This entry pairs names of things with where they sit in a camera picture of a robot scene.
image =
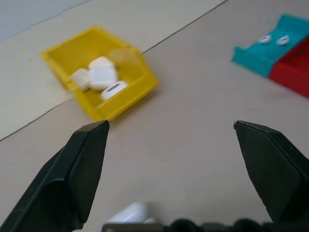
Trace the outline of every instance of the yellow plastic tray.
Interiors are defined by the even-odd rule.
[[[94,120],[113,120],[157,87],[158,81],[138,50],[98,26],[40,53],[65,89],[73,92],[84,111]],[[120,80],[129,85],[106,101],[101,91],[82,92],[70,75],[101,56],[112,60]]]

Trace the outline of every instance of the gray floor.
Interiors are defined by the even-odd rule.
[[[305,155],[308,101],[230,62],[284,12],[308,14],[306,0],[229,0],[147,51],[160,87],[111,124],[91,231],[136,200],[164,222],[269,220],[251,184],[235,119],[282,131]],[[41,166],[90,120],[74,100],[0,142],[0,220]]]

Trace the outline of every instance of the table surface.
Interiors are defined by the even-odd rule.
[[[83,231],[134,201],[164,222],[270,220],[248,177],[236,119],[283,132],[308,157],[307,99],[231,63],[282,13],[306,0],[229,0],[144,54],[160,87],[112,122],[101,180]],[[89,123],[74,100],[0,142],[3,221],[42,165]]]
[[[98,25],[144,52],[223,1],[91,0],[0,41],[0,139],[72,98],[38,56],[41,51]]]

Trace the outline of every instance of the white object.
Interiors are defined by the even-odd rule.
[[[118,81],[117,71],[113,67],[90,69],[89,73],[93,89],[106,89]]]
[[[287,45],[290,41],[290,36],[285,35],[283,37],[281,37],[280,39],[277,40],[276,44],[279,46],[284,46]]]
[[[108,223],[143,223],[149,218],[149,209],[144,202],[135,202],[109,219]]]
[[[106,101],[107,99],[114,96],[116,93],[119,93],[121,90],[123,90],[125,87],[127,87],[128,84],[125,81],[118,81],[114,85],[108,87],[106,90],[104,90],[101,93],[101,99],[103,101]]]
[[[271,41],[271,35],[265,35],[258,40],[260,44],[268,44]]]
[[[71,79],[79,86],[82,91],[90,88],[90,75],[88,70],[79,69],[71,75]]]
[[[107,57],[99,57],[89,64],[89,69],[115,67],[114,63]]]

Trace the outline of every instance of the red tray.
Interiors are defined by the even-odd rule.
[[[269,78],[309,98],[309,36],[275,63]]]

